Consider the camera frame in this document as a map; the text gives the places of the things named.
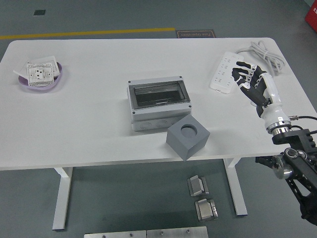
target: gray electrical box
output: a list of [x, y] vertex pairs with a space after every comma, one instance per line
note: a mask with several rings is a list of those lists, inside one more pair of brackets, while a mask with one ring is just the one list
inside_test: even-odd
[[192, 111], [181, 76], [129, 81], [127, 93], [135, 131], [170, 127]]

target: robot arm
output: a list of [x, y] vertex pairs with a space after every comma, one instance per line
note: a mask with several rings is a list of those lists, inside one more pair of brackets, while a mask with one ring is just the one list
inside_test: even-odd
[[[300, 203], [302, 218], [317, 226], [317, 148], [308, 129], [292, 131], [290, 118], [282, 110], [282, 101], [273, 78], [257, 65], [237, 62], [232, 76], [241, 91], [257, 105], [259, 117], [273, 135], [274, 144], [290, 144], [280, 155], [256, 157], [256, 162], [273, 169], [285, 179]], [[300, 182], [309, 192], [303, 196], [295, 184]]]
[[291, 128], [289, 117], [282, 110], [282, 101], [272, 76], [259, 66], [237, 62], [240, 68], [234, 68], [232, 76], [241, 91], [257, 105], [259, 117], [264, 119], [269, 134], [277, 130]]

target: metal bracket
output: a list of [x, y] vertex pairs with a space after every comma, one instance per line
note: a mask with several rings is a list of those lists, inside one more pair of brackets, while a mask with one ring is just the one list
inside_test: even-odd
[[202, 199], [195, 202], [195, 205], [200, 222], [218, 219], [218, 213], [213, 200]]
[[198, 175], [195, 175], [187, 179], [187, 183], [192, 197], [209, 194], [206, 179], [204, 177], [199, 178]]
[[207, 227], [85, 234], [84, 238], [208, 238]]

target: gray floor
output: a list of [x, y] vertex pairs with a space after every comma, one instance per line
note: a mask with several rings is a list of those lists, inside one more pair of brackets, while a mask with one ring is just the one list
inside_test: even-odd
[[[309, 8], [303, 0], [0, 0], [0, 35], [174, 27], [213, 29], [218, 38], [271, 37], [316, 109], [317, 33], [304, 21]], [[46, 15], [34, 17], [36, 9], [46, 9]], [[175, 37], [159, 32], [75, 38]], [[0, 40], [1, 58], [11, 41]], [[254, 158], [236, 167], [245, 217], [235, 216], [221, 160], [75, 168], [64, 231], [52, 231], [59, 186], [53, 169], [0, 171], [0, 237], [81, 238], [190, 226], [207, 226], [210, 238], [316, 237], [317, 227], [301, 219], [285, 181]], [[196, 174], [207, 179], [217, 221], [198, 222], [186, 182]]]

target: black sign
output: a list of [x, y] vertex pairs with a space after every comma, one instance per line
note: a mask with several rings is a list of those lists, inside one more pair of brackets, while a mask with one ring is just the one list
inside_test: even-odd
[[213, 30], [176, 31], [177, 38], [216, 38]]

